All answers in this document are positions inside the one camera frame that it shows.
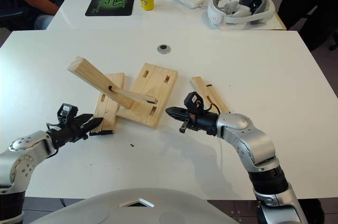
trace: wooden board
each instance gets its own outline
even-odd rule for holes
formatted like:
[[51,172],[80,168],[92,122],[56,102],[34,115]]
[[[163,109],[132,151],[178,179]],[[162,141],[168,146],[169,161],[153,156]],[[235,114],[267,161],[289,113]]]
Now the wooden board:
[[[211,102],[217,105],[221,112],[230,113],[227,106],[224,104],[220,96],[217,94],[216,90],[212,85],[205,85],[201,77],[192,77],[191,83],[194,86],[197,93],[203,98],[205,108],[209,108]],[[212,106],[211,112],[217,113],[217,109]]]
[[[125,81],[124,73],[121,72],[106,74],[106,77],[119,88],[123,88]],[[108,96],[100,92],[93,117],[103,117],[104,119],[98,127],[90,131],[89,135],[93,136],[114,134],[117,119],[116,113],[118,108],[119,104],[117,102],[113,101]]]
[[69,65],[68,71],[92,85],[101,93],[105,94],[123,107],[129,108],[132,105],[133,99],[111,91],[109,89],[110,86],[112,86],[113,89],[118,89],[118,87],[85,58],[76,57]]
[[134,100],[130,109],[120,107],[117,116],[156,128],[174,87],[176,78],[177,71],[153,64],[144,64],[130,90],[156,98],[157,104]]

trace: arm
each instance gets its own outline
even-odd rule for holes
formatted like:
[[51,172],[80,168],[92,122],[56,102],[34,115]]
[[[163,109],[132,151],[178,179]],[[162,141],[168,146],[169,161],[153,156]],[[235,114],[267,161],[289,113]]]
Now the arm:
[[36,166],[54,156],[65,143],[88,138],[87,132],[103,120],[90,120],[92,114],[76,117],[77,112],[77,107],[63,104],[57,127],[20,137],[0,153],[0,223],[22,224],[25,191]]
[[50,2],[49,0],[24,0],[32,7],[35,7],[46,14],[55,15],[59,7]]
[[186,129],[204,130],[235,148],[260,202],[259,223],[308,224],[296,194],[279,166],[274,144],[251,119],[241,114],[216,114],[204,110],[203,99],[196,92],[190,93],[184,104],[187,109],[171,107],[165,111],[184,122],[181,133]]

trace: floor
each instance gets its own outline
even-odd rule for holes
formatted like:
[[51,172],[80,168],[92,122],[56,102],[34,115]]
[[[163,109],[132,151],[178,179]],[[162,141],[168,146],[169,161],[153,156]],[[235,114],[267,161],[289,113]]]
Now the floor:
[[[279,7],[281,0],[273,0],[276,8]],[[299,22],[294,29],[299,29],[302,23]],[[0,46],[9,36],[9,32],[0,29]],[[321,47],[316,49],[312,54],[322,69],[332,89],[338,96],[338,49],[329,51],[329,46],[333,44],[333,40],[327,40]],[[79,199],[65,199],[64,202],[68,206]],[[325,213],[325,224],[338,223],[338,198],[320,199],[322,208]],[[224,213],[232,216],[239,223],[256,224],[256,202],[255,201],[226,201],[226,200],[210,200],[211,204],[219,208]],[[59,199],[47,198],[26,198],[24,204],[25,220],[24,224],[61,209],[63,206]]]
[[[69,206],[81,199],[65,199]],[[338,223],[338,198],[320,199],[325,213],[325,224]],[[240,224],[258,224],[256,217],[257,202],[253,200],[209,200],[210,204],[231,216]],[[24,203],[25,218],[23,224],[41,218],[51,212],[63,208],[60,199],[30,198],[26,197]]]

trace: white table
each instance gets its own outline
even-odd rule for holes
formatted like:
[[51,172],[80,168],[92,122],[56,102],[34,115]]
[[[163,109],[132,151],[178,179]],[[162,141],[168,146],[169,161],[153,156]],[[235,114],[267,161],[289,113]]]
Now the white table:
[[208,20],[206,9],[187,8],[175,0],[155,0],[155,9],[144,11],[139,0],[134,0],[131,16],[85,16],[91,0],[65,0],[50,23],[49,30],[68,29],[123,29],[130,30],[283,30],[277,14],[267,23],[251,25],[222,24],[215,26]]
[[[172,49],[167,55],[156,51],[163,43]],[[56,122],[63,102],[93,113],[97,90],[67,71],[76,56],[103,73],[124,72],[126,89],[145,62],[177,70],[167,107],[182,107],[194,90],[190,78],[201,76],[233,113],[250,117],[274,141],[298,197],[338,196],[338,100],[297,32],[13,32],[0,49],[0,151]],[[253,199],[235,150],[202,131],[181,134],[181,124],[167,114],[156,130],[119,119],[114,135],[69,143],[40,164],[26,195],[87,198],[156,187],[204,199]]]

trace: mouse pad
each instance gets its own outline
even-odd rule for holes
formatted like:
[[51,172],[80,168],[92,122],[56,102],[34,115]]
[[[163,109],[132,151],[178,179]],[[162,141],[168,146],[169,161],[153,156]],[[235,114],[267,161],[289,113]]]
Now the mouse pad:
[[134,0],[91,0],[86,16],[128,16],[132,14]]

